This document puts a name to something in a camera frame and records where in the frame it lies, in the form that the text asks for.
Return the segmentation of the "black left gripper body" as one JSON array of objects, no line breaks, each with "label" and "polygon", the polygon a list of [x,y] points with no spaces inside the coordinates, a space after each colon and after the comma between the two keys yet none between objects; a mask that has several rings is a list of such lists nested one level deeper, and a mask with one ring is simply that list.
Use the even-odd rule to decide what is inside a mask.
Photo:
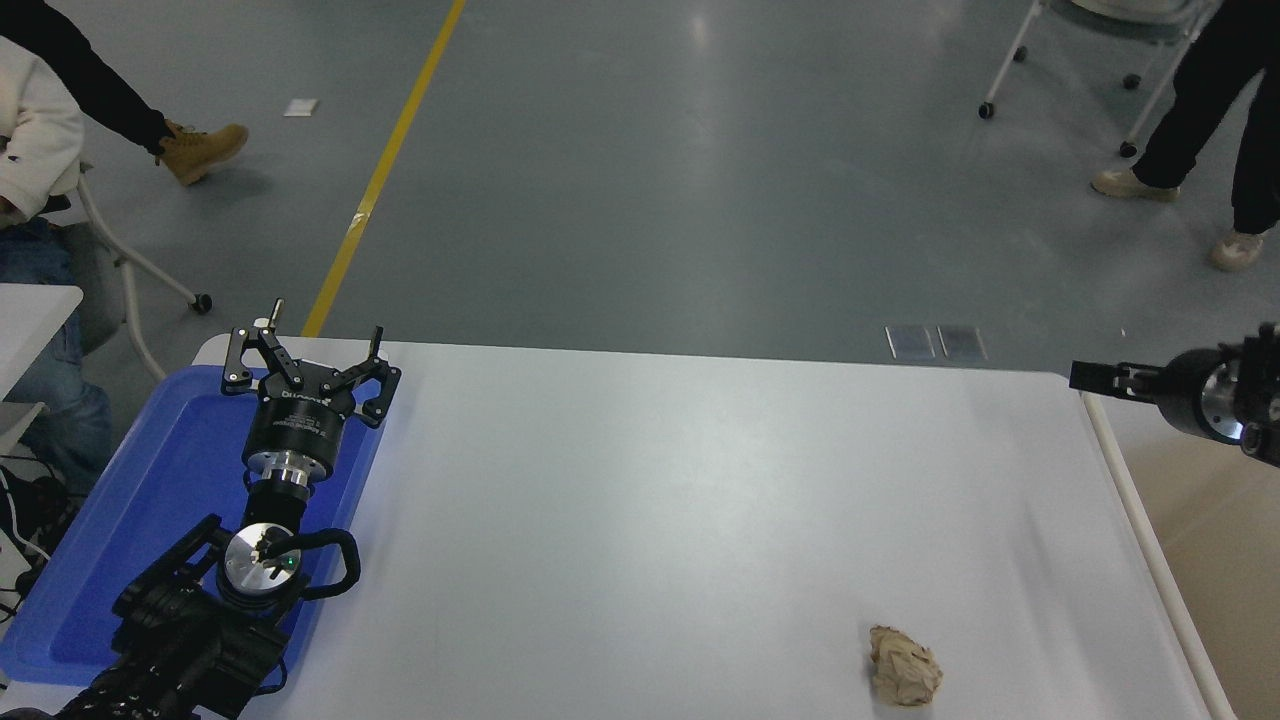
[{"label": "black left gripper body", "polygon": [[355,395],[334,380],[333,396],[317,384],[292,389],[285,378],[273,374],[259,382],[259,404],[243,448],[251,471],[264,471],[270,457],[293,454],[303,457],[307,471],[333,471],[340,451],[347,419],[355,411]]}]

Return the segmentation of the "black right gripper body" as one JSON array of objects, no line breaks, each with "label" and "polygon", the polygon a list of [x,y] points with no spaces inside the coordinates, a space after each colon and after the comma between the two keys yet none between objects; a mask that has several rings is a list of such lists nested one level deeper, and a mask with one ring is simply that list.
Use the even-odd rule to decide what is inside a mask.
[{"label": "black right gripper body", "polygon": [[1220,379],[1220,351],[1179,354],[1158,374],[1157,407],[1175,429],[1216,442],[1228,441],[1228,383]]}]

